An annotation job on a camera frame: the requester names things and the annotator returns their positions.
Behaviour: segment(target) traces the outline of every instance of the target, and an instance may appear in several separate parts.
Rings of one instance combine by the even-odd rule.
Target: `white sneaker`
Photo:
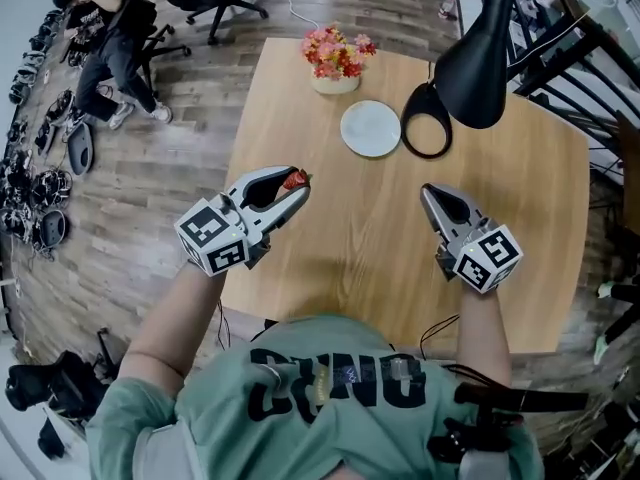
[[[600,364],[600,361],[602,361],[602,356],[608,348],[609,345],[607,345],[607,340],[605,339],[605,337],[598,336],[598,339],[596,340],[596,348],[593,352],[593,364],[595,364],[596,366]]]
[[[131,112],[135,110],[135,105],[133,103],[129,103],[127,101],[123,101],[118,105],[118,109],[109,119],[109,128],[112,130],[117,130],[122,126],[124,120],[131,115]]]
[[[159,101],[156,103],[156,109],[151,112],[151,117],[157,119],[161,123],[168,124],[173,119],[173,112],[166,105],[163,105]]]
[[[613,281],[609,281],[608,283],[602,283],[598,287],[598,298],[605,299],[607,297],[611,297],[611,288],[613,287]]]

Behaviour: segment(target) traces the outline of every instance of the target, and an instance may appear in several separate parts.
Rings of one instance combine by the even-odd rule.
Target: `person sitting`
[[[53,0],[61,9],[73,10],[64,32],[66,38],[88,41],[90,54],[80,75],[75,105],[78,109],[102,121],[108,121],[112,130],[119,128],[133,112],[135,106],[123,101],[117,103],[99,94],[98,84],[113,76],[118,88],[137,99],[154,119],[169,123],[171,109],[156,101],[153,92],[138,75],[135,62],[135,24],[118,24],[109,28],[111,20],[122,8],[124,0]]]

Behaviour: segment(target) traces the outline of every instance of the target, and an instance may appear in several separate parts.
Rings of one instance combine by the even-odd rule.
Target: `black strap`
[[[422,151],[419,151],[409,141],[409,137],[407,136],[407,128],[409,126],[409,122],[419,114],[432,116],[444,128],[445,143],[444,146],[442,146],[442,149],[437,153],[424,153]],[[451,143],[453,141],[453,128],[451,127],[451,118],[449,117],[447,109],[444,108],[442,101],[440,101],[440,97],[438,96],[433,83],[427,82],[424,84],[420,84],[418,87],[416,87],[411,96],[409,96],[409,100],[407,101],[407,104],[404,106],[404,110],[402,111],[400,127],[400,138],[402,139],[402,142],[404,142],[404,145],[407,146],[407,149],[409,151],[420,158],[424,158],[425,160],[433,160],[435,158],[440,158],[447,151],[449,151],[449,148],[451,147]]]
[[[513,412],[583,411],[589,400],[587,393],[564,393],[509,389],[504,386],[478,386],[461,383],[455,391],[456,403],[472,403]]]

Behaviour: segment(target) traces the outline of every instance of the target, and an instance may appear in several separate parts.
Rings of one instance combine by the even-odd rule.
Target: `red object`
[[[349,64],[344,67],[344,76],[360,76],[362,74],[362,66],[357,64]]]
[[[304,170],[295,171],[289,174],[282,186],[287,190],[292,190],[296,187],[302,187],[309,184],[309,175]]]

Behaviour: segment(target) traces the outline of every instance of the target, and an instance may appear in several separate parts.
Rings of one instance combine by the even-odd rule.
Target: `artificial flower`
[[[300,50],[314,66],[316,77],[339,80],[360,76],[366,59],[376,53],[375,45],[364,34],[359,34],[355,43],[348,44],[344,34],[331,25],[307,32]]]

